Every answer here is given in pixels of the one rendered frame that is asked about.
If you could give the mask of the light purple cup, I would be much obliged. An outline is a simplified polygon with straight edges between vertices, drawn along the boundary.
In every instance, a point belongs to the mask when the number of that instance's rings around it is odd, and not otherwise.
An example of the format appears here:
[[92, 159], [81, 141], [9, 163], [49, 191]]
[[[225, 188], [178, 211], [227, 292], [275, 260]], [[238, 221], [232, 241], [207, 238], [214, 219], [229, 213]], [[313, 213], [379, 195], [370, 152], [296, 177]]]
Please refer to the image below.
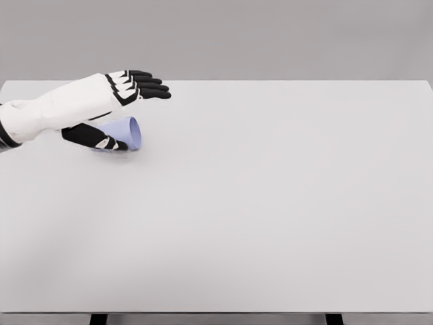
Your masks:
[[130, 151], [141, 148], [141, 130], [137, 120], [132, 116], [119, 118], [95, 127], [114, 139], [124, 142]]

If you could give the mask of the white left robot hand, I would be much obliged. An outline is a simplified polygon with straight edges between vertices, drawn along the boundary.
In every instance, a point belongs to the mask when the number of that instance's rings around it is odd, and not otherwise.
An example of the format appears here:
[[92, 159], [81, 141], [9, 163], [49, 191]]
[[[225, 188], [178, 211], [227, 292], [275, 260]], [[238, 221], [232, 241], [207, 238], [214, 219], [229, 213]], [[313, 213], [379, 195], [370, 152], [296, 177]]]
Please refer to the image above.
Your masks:
[[37, 98], [41, 130], [61, 131], [64, 140], [105, 151], [127, 151], [128, 144], [107, 135], [92, 121], [139, 100], [171, 98], [169, 87], [149, 72], [120, 70], [95, 73]]

